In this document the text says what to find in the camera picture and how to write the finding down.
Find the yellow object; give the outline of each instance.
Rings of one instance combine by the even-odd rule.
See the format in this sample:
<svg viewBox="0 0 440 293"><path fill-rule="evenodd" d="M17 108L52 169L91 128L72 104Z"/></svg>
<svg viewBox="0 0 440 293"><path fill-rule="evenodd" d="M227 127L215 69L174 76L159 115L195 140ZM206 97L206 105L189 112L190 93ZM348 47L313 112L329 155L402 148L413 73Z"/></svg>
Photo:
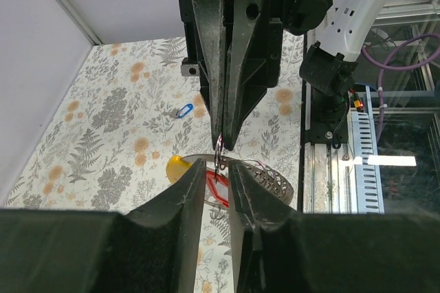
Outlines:
<svg viewBox="0 0 440 293"><path fill-rule="evenodd" d="M174 184L186 173L192 164L182 160L182 157L173 155L166 164L166 176L171 184Z"/></svg>

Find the tablecloth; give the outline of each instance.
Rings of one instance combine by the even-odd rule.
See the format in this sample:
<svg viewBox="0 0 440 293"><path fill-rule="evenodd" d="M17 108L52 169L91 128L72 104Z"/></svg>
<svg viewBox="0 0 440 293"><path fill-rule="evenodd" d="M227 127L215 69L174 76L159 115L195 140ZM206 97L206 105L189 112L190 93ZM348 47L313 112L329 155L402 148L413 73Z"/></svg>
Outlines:
<svg viewBox="0 0 440 293"><path fill-rule="evenodd" d="M94 47L5 206L127 213L170 185L171 155L211 153L198 78L180 74L185 55L184 38ZM285 34L279 86L246 119L228 153L262 160L295 192L302 59L303 38ZM195 109L183 119L162 115L188 103ZM230 255L227 213L205 205L195 292L233 292Z"/></svg>

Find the pink wire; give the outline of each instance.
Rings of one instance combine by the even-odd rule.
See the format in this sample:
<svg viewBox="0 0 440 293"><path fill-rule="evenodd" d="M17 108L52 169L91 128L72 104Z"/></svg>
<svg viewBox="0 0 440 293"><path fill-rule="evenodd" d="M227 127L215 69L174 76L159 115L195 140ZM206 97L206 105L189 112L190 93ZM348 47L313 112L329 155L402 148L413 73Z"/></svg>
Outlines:
<svg viewBox="0 0 440 293"><path fill-rule="evenodd" d="M434 52L429 58L425 59L424 61L410 65L410 66L388 66L387 64L390 62L390 60L396 55L398 51L406 47L408 44L418 41L420 39L424 39L426 37L435 37L437 40L439 40L439 46L437 48L437 51ZM382 134L382 130L384 128L384 91L382 90L382 79L384 77L385 69L389 69L391 71L408 71L416 68L420 68L424 65L429 64L432 62L438 55L440 55L440 34L433 34L433 33L427 33L423 35L416 36L415 38L411 40L407 40L403 42L401 45L396 47L390 54L386 57L383 64L378 63L373 59L373 57L370 56L370 54L366 51L365 47L362 47L361 49L362 54L364 55L365 59L372 63L374 66L378 66L381 70L379 71L379 76L377 78L377 92L379 94L379 124L377 126L376 131L376 140L379 142L380 135Z"/></svg>

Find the hole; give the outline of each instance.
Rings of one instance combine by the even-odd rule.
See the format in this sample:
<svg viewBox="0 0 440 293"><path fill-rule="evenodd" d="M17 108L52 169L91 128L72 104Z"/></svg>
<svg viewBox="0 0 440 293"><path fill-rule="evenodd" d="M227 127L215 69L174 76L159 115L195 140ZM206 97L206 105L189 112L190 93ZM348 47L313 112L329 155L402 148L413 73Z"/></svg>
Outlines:
<svg viewBox="0 0 440 293"><path fill-rule="evenodd" d="M247 6L246 9L246 16L249 20L255 20L260 14L260 9L259 6L256 5L255 3L251 3L250 5Z"/></svg>

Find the blue clip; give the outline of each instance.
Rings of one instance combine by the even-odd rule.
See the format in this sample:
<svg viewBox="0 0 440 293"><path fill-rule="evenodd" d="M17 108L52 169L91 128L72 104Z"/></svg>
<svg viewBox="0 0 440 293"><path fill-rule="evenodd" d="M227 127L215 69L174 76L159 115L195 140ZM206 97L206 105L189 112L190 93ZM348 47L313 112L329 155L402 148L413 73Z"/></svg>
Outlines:
<svg viewBox="0 0 440 293"><path fill-rule="evenodd" d="M181 108L181 110L179 111L179 115L178 115L178 119L182 119L183 117L185 117L188 113L190 113L192 110L194 109L194 105L193 104L186 104L185 106L183 106Z"/></svg>

